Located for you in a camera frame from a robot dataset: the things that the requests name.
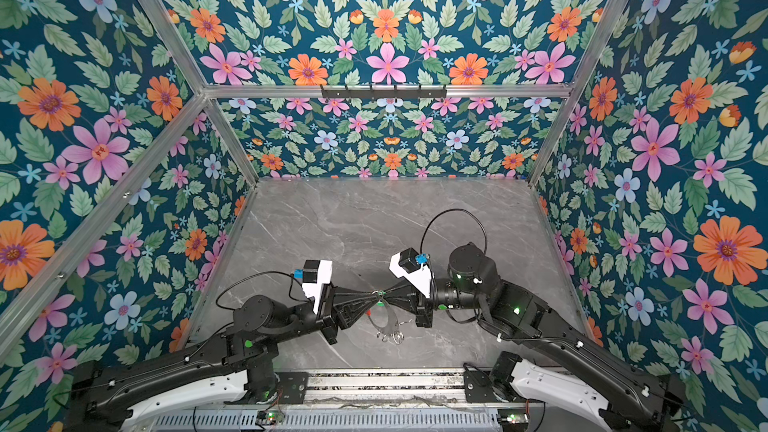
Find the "keyring with coloured keys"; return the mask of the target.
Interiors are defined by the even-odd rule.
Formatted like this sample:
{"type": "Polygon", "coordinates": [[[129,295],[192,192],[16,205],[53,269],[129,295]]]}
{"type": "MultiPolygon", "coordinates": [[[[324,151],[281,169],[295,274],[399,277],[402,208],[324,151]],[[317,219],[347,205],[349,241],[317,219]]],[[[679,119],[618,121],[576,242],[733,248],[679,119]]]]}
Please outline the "keyring with coloured keys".
{"type": "Polygon", "coordinates": [[[394,308],[387,302],[383,291],[375,292],[374,297],[373,305],[366,311],[366,318],[374,328],[377,338],[383,343],[401,345],[404,335],[394,308]]]}

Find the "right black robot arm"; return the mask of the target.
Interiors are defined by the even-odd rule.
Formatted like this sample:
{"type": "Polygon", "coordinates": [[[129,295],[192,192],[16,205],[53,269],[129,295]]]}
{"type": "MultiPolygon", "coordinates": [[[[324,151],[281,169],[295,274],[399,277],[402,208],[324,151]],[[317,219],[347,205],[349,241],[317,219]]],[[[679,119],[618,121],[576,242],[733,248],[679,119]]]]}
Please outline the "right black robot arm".
{"type": "Polygon", "coordinates": [[[402,309],[431,324],[433,311],[473,310],[481,329],[499,342],[535,350],[555,372],[515,353],[500,355],[495,382],[514,395],[553,405],[604,431],[677,431],[685,386],[617,358],[569,324],[546,301],[503,279],[496,263],[472,242],[454,249],[448,276],[438,279],[429,258],[412,248],[394,254],[390,272],[410,289],[402,309]]]}

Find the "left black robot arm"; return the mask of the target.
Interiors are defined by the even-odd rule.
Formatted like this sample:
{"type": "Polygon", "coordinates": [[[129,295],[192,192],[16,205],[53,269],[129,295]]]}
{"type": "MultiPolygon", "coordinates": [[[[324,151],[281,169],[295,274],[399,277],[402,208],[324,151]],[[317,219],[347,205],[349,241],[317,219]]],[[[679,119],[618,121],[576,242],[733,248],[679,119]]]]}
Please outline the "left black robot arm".
{"type": "Polygon", "coordinates": [[[265,295],[249,298],[232,321],[201,343],[129,366],[83,364],[75,373],[64,419],[67,431],[117,431],[139,415],[141,402],[177,394],[203,379],[243,373],[243,402],[271,401],[278,391],[273,360],[280,343],[320,332],[330,344],[379,298],[373,293],[329,286],[319,305],[288,307],[265,295]]]}

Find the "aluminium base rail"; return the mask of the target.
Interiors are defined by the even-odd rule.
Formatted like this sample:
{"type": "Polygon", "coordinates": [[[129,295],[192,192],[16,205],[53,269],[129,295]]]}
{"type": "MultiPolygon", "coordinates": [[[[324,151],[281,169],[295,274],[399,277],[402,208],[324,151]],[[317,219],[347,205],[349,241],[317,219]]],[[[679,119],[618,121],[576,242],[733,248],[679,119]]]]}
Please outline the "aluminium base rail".
{"type": "MultiPolygon", "coordinates": [[[[468,403],[465,400],[463,368],[458,369],[379,369],[319,370],[309,374],[303,404],[468,403]]],[[[554,369],[542,368],[526,360],[513,372],[512,385],[527,401],[539,401],[571,412],[584,414],[606,409],[609,401],[583,381],[554,369]]],[[[178,389],[160,393],[131,407],[132,416],[150,416],[207,404],[235,404],[245,395],[246,374],[202,379],[178,389]]]]}

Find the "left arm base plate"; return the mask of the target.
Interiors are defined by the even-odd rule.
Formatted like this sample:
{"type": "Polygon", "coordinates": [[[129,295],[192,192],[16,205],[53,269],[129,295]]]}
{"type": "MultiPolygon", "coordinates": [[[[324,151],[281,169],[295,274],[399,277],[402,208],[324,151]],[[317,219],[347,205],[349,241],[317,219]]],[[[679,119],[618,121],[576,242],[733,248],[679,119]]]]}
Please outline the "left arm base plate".
{"type": "Polygon", "coordinates": [[[241,404],[288,405],[303,404],[308,391],[309,374],[306,372],[277,372],[249,370],[241,404]]]}

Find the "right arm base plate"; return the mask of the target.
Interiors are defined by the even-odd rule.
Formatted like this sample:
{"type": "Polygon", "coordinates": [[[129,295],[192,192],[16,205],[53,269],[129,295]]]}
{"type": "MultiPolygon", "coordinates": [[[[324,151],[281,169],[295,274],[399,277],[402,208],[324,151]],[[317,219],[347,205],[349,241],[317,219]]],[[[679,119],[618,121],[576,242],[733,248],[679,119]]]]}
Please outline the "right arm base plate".
{"type": "Polygon", "coordinates": [[[462,367],[465,400],[468,403],[523,401],[523,396],[512,385],[513,371],[522,361],[523,358],[518,354],[503,351],[488,370],[464,362],[462,367]]]}

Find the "black hook rail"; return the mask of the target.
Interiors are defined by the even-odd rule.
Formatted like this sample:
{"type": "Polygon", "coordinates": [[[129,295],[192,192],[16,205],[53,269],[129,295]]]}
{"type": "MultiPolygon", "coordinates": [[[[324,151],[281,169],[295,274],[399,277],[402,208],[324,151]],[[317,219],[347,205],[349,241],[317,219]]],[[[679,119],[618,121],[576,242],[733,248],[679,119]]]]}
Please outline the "black hook rail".
{"type": "Polygon", "coordinates": [[[395,98],[403,100],[443,99],[448,97],[446,87],[402,85],[402,86],[321,86],[321,97],[325,99],[378,100],[395,98]]]}

